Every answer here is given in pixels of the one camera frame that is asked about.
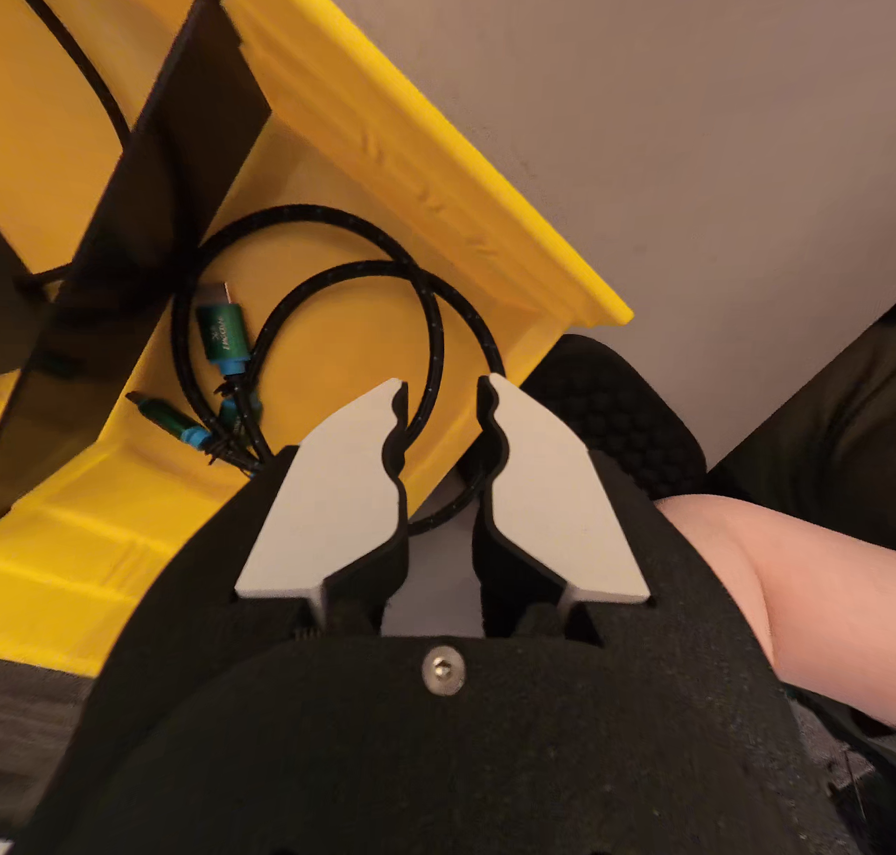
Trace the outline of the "person's right forearm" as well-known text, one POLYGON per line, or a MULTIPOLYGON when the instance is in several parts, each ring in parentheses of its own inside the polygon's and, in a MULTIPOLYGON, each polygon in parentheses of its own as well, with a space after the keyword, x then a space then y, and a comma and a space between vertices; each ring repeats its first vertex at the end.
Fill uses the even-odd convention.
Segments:
POLYGON ((778 678, 894 727, 894 551, 732 498, 658 510, 740 608, 778 678))

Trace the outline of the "black mesh wrist rest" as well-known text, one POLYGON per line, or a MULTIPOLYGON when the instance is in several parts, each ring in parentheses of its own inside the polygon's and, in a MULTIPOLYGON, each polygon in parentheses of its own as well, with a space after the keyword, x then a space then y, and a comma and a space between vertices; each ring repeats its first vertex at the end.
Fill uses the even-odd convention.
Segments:
POLYGON ((705 456, 678 414, 622 356, 565 334, 521 384, 589 450, 612 458, 653 501, 700 493, 705 456))

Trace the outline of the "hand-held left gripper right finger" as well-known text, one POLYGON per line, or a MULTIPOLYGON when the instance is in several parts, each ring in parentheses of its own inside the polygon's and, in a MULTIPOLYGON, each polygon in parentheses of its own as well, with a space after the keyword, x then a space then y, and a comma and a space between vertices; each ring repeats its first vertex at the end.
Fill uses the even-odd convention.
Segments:
POLYGON ((490 471, 477 576, 513 599, 575 607, 651 596, 587 446, 497 372, 477 384, 490 471))

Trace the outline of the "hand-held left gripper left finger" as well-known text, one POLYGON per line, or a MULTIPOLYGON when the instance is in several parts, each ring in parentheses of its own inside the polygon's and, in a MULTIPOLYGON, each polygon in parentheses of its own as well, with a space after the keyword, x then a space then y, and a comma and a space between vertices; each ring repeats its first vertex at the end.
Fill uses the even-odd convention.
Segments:
POLYGON ((409 387, 390 378, 297 447, 236 581, 244 601, 298 600, 317 625, 379 625, 409 572, 409 387))

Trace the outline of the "yellow plastic bin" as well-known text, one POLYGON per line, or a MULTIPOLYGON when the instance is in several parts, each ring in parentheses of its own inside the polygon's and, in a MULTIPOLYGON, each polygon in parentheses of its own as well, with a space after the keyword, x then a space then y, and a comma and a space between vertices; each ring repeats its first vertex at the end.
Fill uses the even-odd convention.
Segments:
MULTIPOLYGON (((46 0, 131 132, 193 0, 46 0)), ((272 113, 197 250, 251 342, 274 451, 387 379, 431 413, 401 473, 415 509, 477 434, 487 373, 457 294, 520 384, 571 327, 632 310, 330 0, 222 0, 272 113)), ((93 91, 23 0, 2 0, 2 412, 123 148, 93 91)), ((2 514, 2 662, 94 678, 175 553, 254 472, 181 444, 141 392, 219 426, 218 369, 192 306, 168 301, 97 441, 2 514)))

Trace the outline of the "black bin divider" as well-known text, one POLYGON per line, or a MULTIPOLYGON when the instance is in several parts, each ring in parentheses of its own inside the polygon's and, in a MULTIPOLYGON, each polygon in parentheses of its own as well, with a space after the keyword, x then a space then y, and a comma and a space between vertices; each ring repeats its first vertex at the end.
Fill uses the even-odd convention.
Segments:
POLYGON ((2 514, 93 445, 272 113, 222 0, 193 0, 2 412, 2 514))

